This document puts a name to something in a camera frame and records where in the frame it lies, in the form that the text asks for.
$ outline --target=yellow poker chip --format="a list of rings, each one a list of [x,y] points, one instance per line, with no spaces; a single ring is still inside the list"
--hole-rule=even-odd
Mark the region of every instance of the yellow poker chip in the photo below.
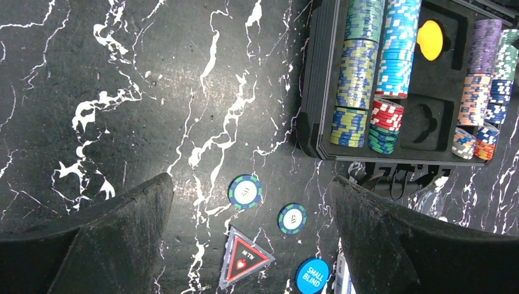
[[[346,48],[358,48],[359,50],[360,47],[358,46],[357,40],[346,40],[344,41],[344,47]],[[376,43],[375,42],[364,42],[364,46],[362,49],[375,49],[376,48]]]
[[[345,145],[348,147],[361,147],[364,145],[364,139],[363,140],[344,140],[341,138],[331,136],[330,143],[336,144],[336,145]]]
[[[364,134],[364,131],[359,132],[359,133],[339,132],[339,131],[336,131],[336,130],[332,131],[332,136],[333,137],[360,138],[360,137],[363,136],[363,134]]]
[[[348,125],[345,125],[345,124],[337,124],[336,122],[332,122],[332,127],[334,129],[338,129],[338,130],[341,130],[341,129],[344,129],[344,130],[358,130],[359,127],[358,126],[348,126]]]

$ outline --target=poker chip case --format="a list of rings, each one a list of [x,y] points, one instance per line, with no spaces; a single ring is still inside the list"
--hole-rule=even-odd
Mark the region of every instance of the poker chip case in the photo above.
[[[323,0],[312,12],[301,112],[296,125],[301,149],[308,156],[323,160],[485,165],[487,162],[476,156],[466,160],[451,150],[468,69],[472,24],[484,17],[450,0],[422,1],[418,27],[427,20],[437,21],[442,27],[445,45],[439,58],[432,62],[425,59],[418,45],[415,49],[408,97],[396,100],[405,107],[405,113],[394,152],[380,154],[367,144],[350,148],[330,143],[348,3],[348,0]],[[379,38],[383,40],[384,32]],[[465,129],[474,135],[477,132],[477,127]]]

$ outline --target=light blue poker chip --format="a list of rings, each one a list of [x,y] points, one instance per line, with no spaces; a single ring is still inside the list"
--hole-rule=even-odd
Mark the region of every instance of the light blue poker chip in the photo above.
[[[303,262],[296,273],[296,286],[303,294],[314,294],[324,288],[329,269],[326,262],[311,258]]]

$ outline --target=blue poker chip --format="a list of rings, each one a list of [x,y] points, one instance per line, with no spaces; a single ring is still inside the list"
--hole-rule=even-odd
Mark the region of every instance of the blue poker chip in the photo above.
[[[314,294],[321,291],[328,281],[329,269],[326,262],[311,258],[297,269],[296,286],[303,294]]]
[[[399,66],[399,65],[380,65],[379,71],[388,71],[388,72],[411,72],[413,67],[409,63],[408,66]]]
[[[408,13],[401,13],[400,11],[401,9],[398,7],[388,6],[386,22],[415,23],[418,20],[419,14],[417,12],[411,13],[411,11],[408,11]]]
[[[407,68],[398,68],[398,67],[381,67],[378,71],[378,76],[383,77],[387,75],[387,77],[393,77],[395,74],[400,75],[411,75],[412,67]]]
[[[414,47],[415,47],[415,44],[407,44],[407,45],[395,44],[395,45],[384,46],[384,49],[387,49],[387,48],[401,48],[401,49],[409,50],[409,49],[412,49]]]
[[[509,80],[492,80],[492,86],[512,86],[512,81]]]
[[[409,89],[409,86],[408,86],[408,83],[407,82],[404,82],[404,81],[379,81],[377,83],[377,88],[384,88],[386,87],[386,89]]]
[[[414,27],[414,24],[407,24],[406,26],[401,26],[401,24],[399,24],[399,26],[390,25],[386,29],[384,29],[384,33],[386,36],[389,37],[398,36],[398,40],[400,40],[400,36],[403,35],[405,35],[407,38],[415,38],[417,30],[412,27]]]
[[[301,231],[307,222],[307,211],[298,203],[285,205],[277,216],[277,225],[281,232],[293,235]]]
[[[383,60],[406,60],[413,61],[414,54],[407,55],[406,53],[384,53],[382,54]]]
[[[396,78],[392,78],[392,79],[388,79],[388,78],[380,78],[380,79],[377,79],[377,84],[378,83],[381,83],[383,85],[394,85],[394,86],[404,86],[404,87],[409,87],[409,78],[402,78],[400,80],[396,79]]]
[[[413,63],[411,61],[405,60],[380,60],[379,65],[395,65],[395,66],[411,66]]]
[[[403,71],[403,70],[383,70],[381,69],[378,72],[378,79],[382,78],[393,78],[400,80],[402,78],[411,78],[411,70]]]
[[[411,78],[411,75],[408,73],[398,73],[394,72],[390,74],[390,72],[379,72],[377,80],[381,81],[406,81]]]
[[[511,91],[490,91],[491,96],[509,96]]]
[[[397,45],[397,44],[413,44],[415,41],[409,38],[405,39],[386,39],[384,38],[383,42],[384,45],[391,44],[391,45]]]
[[[377,82],[378,83],[388,83],[388,84],[392,85],[391,82],[396,82],[396,83],[400,84],[401,82],[405,81],[406,83],[408,83],[407,81],[410,78],[411,78],[411,76],[407,77],[405,75],[403,75],[401,77],[396,77],[396,76],[389,77],[388,75],[381,74],[377,78]]]
[[[391,91],[395,89],[407,91],[409,89],[409,86],[402,85],[401,83],[388,83],[385,81],[380,81],[376,84],[375,92],[395,92]]]
[[[455,142],[457,142],[457,143],[459,143],[461,145],[464,145],[465,143],[469,143],[471,141],[472,140],[470,138],[459,138]]]
[[[504,123],[504,119],[491,119],[491,118],[488,118],[488,119],[485,119],[485,121],[487,123],[492,123],[492,124],[503,124]]]
[[[228,196],[234,207],[249,209],[261,201],[261,182],[252,175],[238,176],[229,186]]]

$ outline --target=red poker chip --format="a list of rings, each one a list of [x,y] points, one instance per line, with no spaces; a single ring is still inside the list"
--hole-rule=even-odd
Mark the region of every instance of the red poker chip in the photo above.
[[[494,152],[494,150],[496,148],[495,147],[483,147],[483,146],[476,145],[476,149],[479,149],[479,150],[482,150],[485,152]]]
[[[493,153],[479,153],[477,151],[474,152],[474,155],[484,160],[490,160],[492,157],[494,157]]]
[[[378,108],[379,111],[388,112],[392,114],[398,114],[401,115],[404,113],[404,107],[400,104],[396,104],[395,102],[381,99],[381,98],[374,98],[373,99],[373,108]]]
[[[407,94],[399,93],[399,92],[375,91],[375,95],[377,95],[377,97],[380,97],[383,99],[405,99],[405,98],[407,98]]]
[[[379,118],[372,118],[370,121],[371,124],[374,124],[376,126],[382,125],[384,127],[393,127],[393,128],[400,128],[402,123],[400,121],[388,121],[386,119],[379,119]]]
[[[391,119],[392,121],[401,121],[402,117],[403,117],[403,115],[388,113],[388,112],[381,111],[381,110],[376,111],[376,110],[377,110],[377,108],[373,109],[372,117]]]
[[[394,119],[394,118],[387,118],[387,117],[380,116],[380,115],[372,115],[372,120],[374,120],[374,119],[381,121],[383,123],[388,123],[388,124],[401,124],[401,118]]]
[[[377,126],[377,127],[381,127],[386,130],[394,130],[394,131],[400,130],[400,127],[388,126],[387,124],[383,124],[380,122],[371,122],[371,124],[374,126]]]
[[[492,147],[492,148],[496,148],[496,145],[495,145],[495,144],[488,144],[488,143],[483,142],[483,141],[480,140],[480,139],[476,139],[476,145],[479,145],[479,146],[481,146],[481,147]]]

